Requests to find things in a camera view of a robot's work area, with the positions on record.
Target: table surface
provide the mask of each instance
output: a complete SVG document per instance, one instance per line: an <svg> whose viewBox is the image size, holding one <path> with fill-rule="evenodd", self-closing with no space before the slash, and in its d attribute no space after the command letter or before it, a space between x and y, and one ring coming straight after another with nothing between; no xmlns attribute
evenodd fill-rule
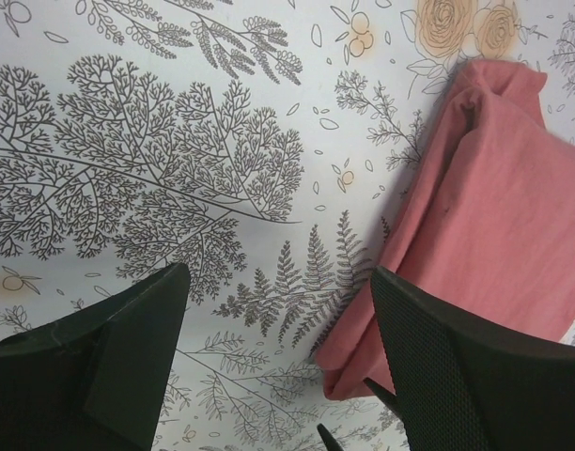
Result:
<svg viewBox="0 0 575 451"><path fill-rule="evenodd" d="M575 0L0 0L0 340L184 261L154 449L406 448L309 356L477 56L546 71L575 144Z"/></svg>

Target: red cloth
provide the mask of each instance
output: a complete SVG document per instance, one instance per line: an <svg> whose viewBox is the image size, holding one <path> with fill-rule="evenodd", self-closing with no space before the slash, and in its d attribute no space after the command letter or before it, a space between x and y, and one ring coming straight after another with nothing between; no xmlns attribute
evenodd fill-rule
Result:
<svg viewBox="0 0 575 451"><path fill-rule="evenodd" d="M575 319L575 147L545 131L546 75L475 61L458 75L380 265L508 328L557 341ZM317 363L329 399L394 391L369 284Z"/></svg>

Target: towel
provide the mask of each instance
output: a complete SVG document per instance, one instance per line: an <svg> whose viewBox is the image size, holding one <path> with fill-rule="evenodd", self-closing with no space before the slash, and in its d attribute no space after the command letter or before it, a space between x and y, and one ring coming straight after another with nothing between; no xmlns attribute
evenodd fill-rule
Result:
<svg viewBox="0 0 575 451"><path fill-rule="evenodd" d="M510 329L558 341L575 319L575 147L545 130L546 74L458 74L380 265ZM329 399L394 391L369 284L316 355Z"/></svg>

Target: pink fabric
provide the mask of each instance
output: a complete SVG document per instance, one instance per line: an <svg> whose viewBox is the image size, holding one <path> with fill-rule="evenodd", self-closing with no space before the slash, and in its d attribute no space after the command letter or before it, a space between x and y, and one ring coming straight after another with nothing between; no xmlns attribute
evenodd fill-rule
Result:
<svg viewBox="0 0 575 451"><path fill-rule="evenodd" d="M380 264L511 329L575 319L575 147L547 133L546 75L475 61L458 75ZM367 284L316 356L329 399L394 391Z"/></svg>

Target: orange flower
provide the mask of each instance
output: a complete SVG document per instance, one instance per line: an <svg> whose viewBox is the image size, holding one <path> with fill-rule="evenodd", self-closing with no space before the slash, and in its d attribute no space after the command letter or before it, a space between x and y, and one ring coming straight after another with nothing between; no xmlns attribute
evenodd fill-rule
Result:
<svg viewBox="0 0 575 451"><path fill-rule="evenodd" d="M515 2L503 0L493 8L477 11L474 18L475 45L485 58L502 57L515 41L518 13Z"/></svg>
<svg viewBox="0 0 575 451"><path fill-rule="evenodd" d="M417 3L417 44L435 58L458 53L473 27L476 0L419 0Z"/></svg>

